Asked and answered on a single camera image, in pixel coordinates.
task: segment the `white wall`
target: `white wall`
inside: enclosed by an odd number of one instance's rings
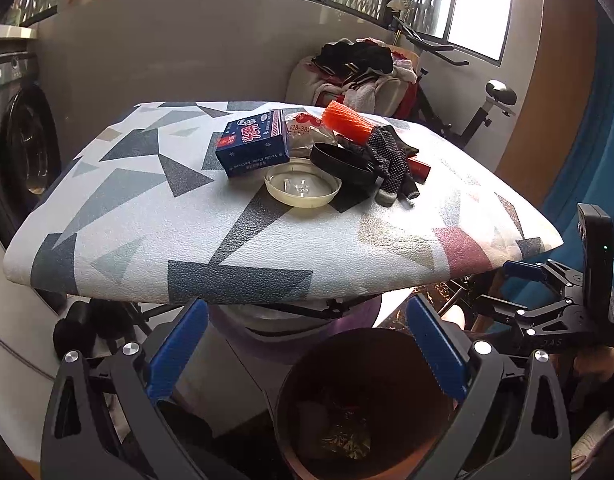
[[[422,88],[434,111],[445,123],[452,125],[454,132],[461,133],[484,103],[485,84],[490,79],[498,79],[516,91],[518,102],[512,108],[519,114],[533,73],[541,25],[542,0],[512,0],[509,33],[500,67],[459,50],[444,54],[456,60],[467,59],[469,66],[454,67],[427,52],[421,56],[420,66],[429,70],[422,80]],[[478,130],[466,152],[494,171],[516,118],[505,117],[498,108],[494,108],[489,117],[491,126]]]
[[[52,344],[58,316],[33,289],[7,281],[3,255],[0,245],[0,433],[14,454],[37,461],[52,389],[47,376],[58,370]]]
[[[283,101],[302,57],[389,32],[307,0],[95,0],[40,22],[40,82],[65,162],[140,102]]]

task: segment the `wall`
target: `wall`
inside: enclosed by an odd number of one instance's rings
[[[151,101],[283,101],[302,57],[389,32],[307,0],[95,0],[38,27],[63,161]]]
[[[594,78],[596,37],[595,0],[544,0],[532,80],[496,170],[535,206],[547,196],[578,134]]]
[[[37,461],[58,370],[52,345],[58,316],[34,290],[7,281],[3,255],[0,245],[0,433],[15,455]]]
[[[540,25],[542,21],[542,0],[512,0],[509,32],[501,66],[471,56],[459,50],[448,56],[456,60],[469,60],[469,66],[454,67],[425,52],[421,66],[429,70],[422,80],[434,111],[453,131],[461,133],[476,110],[485,100],[485,84],[498,79],[511,86],[518,94],[513,109],[518,113],[522,108],[525,94],[533,72]],[[484,126],[474,135],[466,152],[494,171],[503,155],[506,144],[516,124],[516,118],[506,117],[498,108],[490,113],[492,124]]]

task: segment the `geometric patterned tablecloth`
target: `geometric patterned tablecloth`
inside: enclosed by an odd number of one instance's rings
[[[432,169],[413,205],[343,186],[317,209],[269,196],[267,169],[228,179],[228,121],[280,103],[149,103],[92,140],[4,258],[13,282],[91,298],[279,303],[360,296],[500,267],[562,243],[529,202],[419,124],[396,127]]]

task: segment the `metal screw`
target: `metal screw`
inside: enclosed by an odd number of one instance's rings
[[[545,350],[536,350],[533,356],[536,358],[536,361],[540,361],[541,363],[549,361],[549,354]]]
[[[78,359],[78,352],[76,350],[71,350],[65,354],[65,362],[73,363]]]
[[[491,353],[491,345],[487,341],[476,341],[473,344],[473,349],[480,355],[487,355]]]
[[[138,346],[138,343],[127,343],[125,346],[123,346],[123,354],[125,355],[134,355],[136,352],[138,352],[140,346]]]

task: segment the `blue box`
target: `blue box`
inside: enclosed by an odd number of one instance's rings
[[[287,125],[282,110],[228,123],[216,143],[216,158],[227,176],[289,162]]]

